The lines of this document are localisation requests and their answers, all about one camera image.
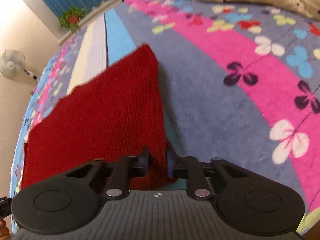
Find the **colourful floral bed blanket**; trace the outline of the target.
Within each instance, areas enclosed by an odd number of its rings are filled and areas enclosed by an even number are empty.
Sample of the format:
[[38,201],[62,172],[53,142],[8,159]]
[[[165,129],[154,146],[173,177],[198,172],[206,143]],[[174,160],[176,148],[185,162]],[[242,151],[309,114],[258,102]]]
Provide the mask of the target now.
[[57,102],[148,43],[159,60],[175,150],[217,156],[296,190],[306,233],[319,221],[319,23],[256,4],[130,0],[53,55],[31,97],[11,167],[21,189],[30,130]]

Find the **white standing fan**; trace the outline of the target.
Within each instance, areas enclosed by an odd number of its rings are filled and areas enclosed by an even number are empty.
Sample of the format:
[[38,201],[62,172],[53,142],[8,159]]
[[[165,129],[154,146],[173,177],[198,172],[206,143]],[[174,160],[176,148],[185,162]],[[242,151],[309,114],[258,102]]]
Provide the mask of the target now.
[[25,67],[24,54],[16,48],[6,48],[1,54],[1,74],[6,78],[12,79],[21,73],[25,73],[36,82],[39,82],[39,78]]

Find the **green potted plant red pot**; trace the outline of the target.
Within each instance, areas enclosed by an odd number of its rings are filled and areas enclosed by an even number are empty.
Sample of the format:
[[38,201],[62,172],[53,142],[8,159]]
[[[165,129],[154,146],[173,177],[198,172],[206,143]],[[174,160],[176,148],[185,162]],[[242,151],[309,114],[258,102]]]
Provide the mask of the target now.
[[85,16],[86,11],[84,8],[71,6],[59,17],[59,27],[74,33],[79,28],[80,20]]

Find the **dark red knit sweater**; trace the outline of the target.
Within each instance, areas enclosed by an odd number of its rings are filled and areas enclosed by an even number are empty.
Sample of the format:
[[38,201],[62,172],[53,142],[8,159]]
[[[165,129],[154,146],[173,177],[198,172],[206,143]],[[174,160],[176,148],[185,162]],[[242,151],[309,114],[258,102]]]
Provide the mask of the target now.
[[97,158],[151,154],[147,175],[134,190],[174,183],[168,176],[168,140],[158,84],[158,61],[143,44],[89,82],[61,98],[35,125],[27,142],[21,187],[43,181]]

